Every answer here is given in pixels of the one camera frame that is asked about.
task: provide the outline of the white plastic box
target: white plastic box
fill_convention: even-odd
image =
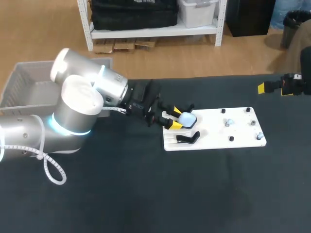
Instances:
[[[213,23],[218,0],[178,0],[179,16],[187,28]]]

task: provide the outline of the gray plastic basket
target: gray plastic basket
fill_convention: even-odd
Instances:
[[[112,67],[111,58],[93,59],[100,65]],[[1,96],[3,115],[49,115],[54,112],[60,87],[50,80],[54,61],[17,63]],[[109,115],[102,111],[101,117]]]

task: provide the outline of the black tablecloth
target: black tablecloth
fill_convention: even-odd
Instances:
[[[276,75],[160,80],[171,103],[251,106],[263,148],[166,152],[162,129],[118,113],[84,147],[54,155],[67,173],[52,184],[43,163],[0,165],[3,233],[293,233],[311,229],[311,97],[258,95]]]

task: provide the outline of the black bag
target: black bag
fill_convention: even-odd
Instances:
[[[177,0],[92,0],[92,5],[106,10],[176,10]]]
[[[176,25],[178,13],[176,0],[154,1],[92,0],[94,29],[116,31]]]

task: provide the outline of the white spiral cable wrap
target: white spiral cable wrap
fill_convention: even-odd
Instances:
[[[0,146],[1,150],[25,150],[25,151],[29,151],[32,153],[35,153],[37,155],[40,155],[41,152],[35,148],[31,148],[31,147],[26,147],[26,146],[17,146],[17,145],[4,145],[4,146]],[[50,156],[48,156],[46,153],[42,153],[43,156],[43,162],[44,162],[44,171],[47,174],[47,177],[49,178],[50,181],[52,181],[54,184],[57,185],[62,185],[66,182],[67,177],[66,174],[64,172],[64,170],[62,169],[62,167],[55,161],[53,160]],[[49,172],[48,169],[48,161],[53,164],[56,169],[59,171],[59,173],[61,174],[61,176],[63,177],[62,181],[57,181],[56,179],[54,179],[52,177],[52,175]]]
[[[31,152],[31,153],[35,153],[38,160],[42,160],[42,159],[43,159],[44,171],[45,171],[45,174],[47,175],[47,177],[49,178],[49,180],[50,180],[51,182],[53,182],[54,184],[62,185],[62,184],[64,184],[64,183],[66,182],[67,176],[66,176],[64,170],[62,169],[62,167],[61,167],[55,160],[53,160],[50,156],[48,156],[46,153],[43,152],[44,143],[45,143],[45,127],[44,127],[44,124],[43,124],[42,119],[41,119],[39,116],[37,116],[37,115],[32,115],[32,116],[34,116],[35,118],[37,118],[37,120],[39,121],[40,126],[41,126],[41,142],[40,142],[40,148],[39,148],[39,150],[36,149],[36,148],[27,147],[27,146],[4,145],[4,144],[5,144],[5,142],[4,142],[5,136],[3,136],[3,138],[1,138],[0,149],[1,149],[1,151],[4,151],[4,150],[22,150],[22,151],[28,151],[28,152]],[[50,171],[49,171],[49,168],[48,168],[48,161],[49,161],[49,162],[59,171],[59,173],[61,174],[61,176],[62,176],[62,178],[63,178],[61,181],[58,181],[58,180],[54,179],[54,178],[52,177],[52,175],[50,174]]]
[[[118,107],[103,107],[103,110],[110,110],[110,111],[116,111],[122,114],[126,114],[126,109],[124,108],[118,108]]]

